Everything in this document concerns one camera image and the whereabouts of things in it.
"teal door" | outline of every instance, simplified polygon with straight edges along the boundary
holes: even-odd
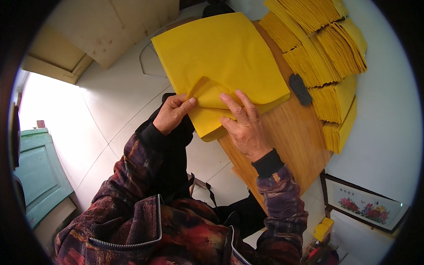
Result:
[[[19,167],[14,174],[22,182],[31,228],[73,192],[47,128],[21,132]]]

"multicolored fleece jacket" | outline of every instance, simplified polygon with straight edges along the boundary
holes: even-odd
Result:
[[[160,195],[146,197],[164,152],[166,138],[152,124],[132,135],[90,208],[57,235],[58,263],[300,263],[308,213],[275,150],[253,163],[269,216],[256,250],[241,240],[237,228],[216,225],[218,217],[201,201],[178,199],[166,206]]]

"leg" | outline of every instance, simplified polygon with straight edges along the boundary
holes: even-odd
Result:
[[[154,121],[169,96],[175,93],[166,93],[162,97],[162,105],[150,116],[150,118],[140,125],[136,133],[142,132],[151,122]],[[187,153],[186,146],[193,139],[194,127],[188,115],[185,115],[180,125],[177,126],[168,137],[171,139],[162,166],[157,175],[156,182],[152,185],[148,195],[160,194],[165,199],[179,187],[188,182],[187,178]],[[189,189],[180,191],[174,198],[190,198]]]
[[[240,229],[240,237],[242,239],[265,227],[264,219],[267,215],[250,191],[246,199],[228,206],[218,206],[213,208],[213,210],[222,223],[228,219],[228,225],[237,226]]]

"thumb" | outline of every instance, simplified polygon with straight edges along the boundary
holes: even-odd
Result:
[[[228,117],[221,117],[219,122],[222,124],[222,126],[224,126],[225,129],[227,129],[229,133],[236,131],[238,126],[236,121]]]
[[[183,117],[185,114],[187,114],[192,108],[196,105],[196,99],[190,98],[189,100],[186,100],[179,106],[178,108],[174,109],[174,111],[177,113],[179,117]]]

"flower painting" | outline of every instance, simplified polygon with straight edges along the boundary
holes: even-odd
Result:
[[[409,206],[328,174],[321,174],[324,204],[359,222],[393,233]]]
[[[341,198],[338,203],[342,208],[380,224],[386,224],[390,214],[390,211],[387,211],[386,207],[378,205],[378,201],[373,204],[367,203],[362,210],[359,209],[351,198]]]

